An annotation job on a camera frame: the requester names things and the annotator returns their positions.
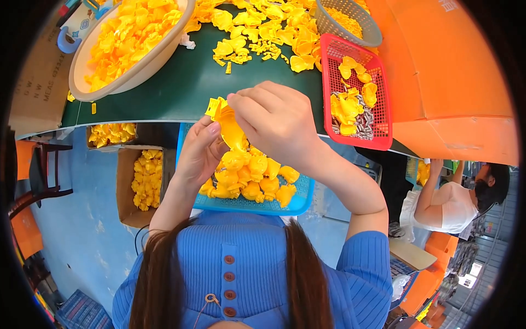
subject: wooden chair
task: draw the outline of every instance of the wooden chair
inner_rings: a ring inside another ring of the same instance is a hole
[[[11,220],[24,208],[33,203],[37,203],[40,208],[42,206],[41,200],[49,197],[59,197],[73,193],[73,189],[60,190],[58,184],[58,151],[66,151],[72,149],[71,145],[56,145],[38,143],[33,149],[33,157],[29,166],[29,184],[31,191],[28,191],[15,200],[14,206],[9,211],[9,219]],[[47,181],[47,160],[48,153],[55,152],[55,186],[49,187]]]

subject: long brown hair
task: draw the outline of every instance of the long brown hair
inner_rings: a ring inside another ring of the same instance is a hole
[[[130,329],[180,328],[185,286],[177,256],[177,235],[186,220],[170,232],[149,237],[143,254],[133,304]],[[332,329],[327,281],[321,262],[296,221],[285,226],[289,328]]]

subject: brown button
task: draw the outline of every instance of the brown button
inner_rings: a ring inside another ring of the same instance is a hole
[[[234,263],[234,257],[233,256],[225,256],[225,263],[227,264],[233,264]]]
[[[236,276],[232,272],[227,272],[223,275],[226,281],[234,281]]]
[[[236,298],[236,292],[233,290],[226,290],[225,291],[225,298],[228,300],[233,300]]]
[[[223,313],[226,316],[230,316],[230,317],[234,317],[237,314],[236,310],[233,309],[232,307],[225,307],[225,309],[223,310]]]

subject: button placket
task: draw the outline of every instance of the button placket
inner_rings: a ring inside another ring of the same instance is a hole
[[[237,246],[221,245],[221,308],[223,317],[227,320],[239,316],[237,262]]]

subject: beige plastic basin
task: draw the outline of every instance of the beige plastic basin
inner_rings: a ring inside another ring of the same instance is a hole
[[[166,37],[122,76],[107,86],[90,93],[89,89],[91,86],[84,80],[85,75],[92,75],[95,72],[95,65],[88,66],[87,64],[88,60],[91,59],[89,51],[97,43],[100,25],[109,18],[117,16],[117,8],[120,3],[111,8],[98,20],[97,25],[92,28],[88,36],[82,41],[73,57],[73,62],[69,69],[69,89],[73,96],[83,102],[96,101],[106,95],[118,94],[135,88],[153,76],[173,55],[181,40],[183,29],[190,20],[195,8],[195,0],[177,0],[177,4],[183,15]]]

